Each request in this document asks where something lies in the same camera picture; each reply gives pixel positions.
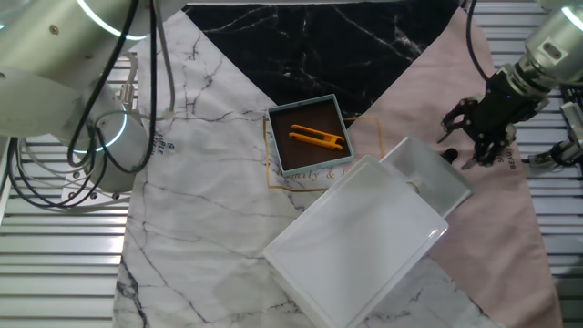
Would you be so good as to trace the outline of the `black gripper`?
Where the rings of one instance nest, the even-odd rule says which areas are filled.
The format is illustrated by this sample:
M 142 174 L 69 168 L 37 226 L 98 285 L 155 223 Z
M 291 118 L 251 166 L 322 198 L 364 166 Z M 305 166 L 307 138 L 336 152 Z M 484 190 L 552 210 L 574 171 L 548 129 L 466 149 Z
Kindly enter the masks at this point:
M 524 77 L 518 67 L 503 67 L 486 82 L 486 93 L 479 102 L 473 97 L 461 99 L 441 120 L 444 134 L 440 144 L 455 130 L 463 129 L 474 145 L 472 157 L 462 166 L 468 170 L 475 166 L 491 167 L 496 157 L 516 140 L 514 125 L 534 117 L 547 101 L 547 87 L 535 84 Z M 469 112 L 473 109 L 473 127 Z

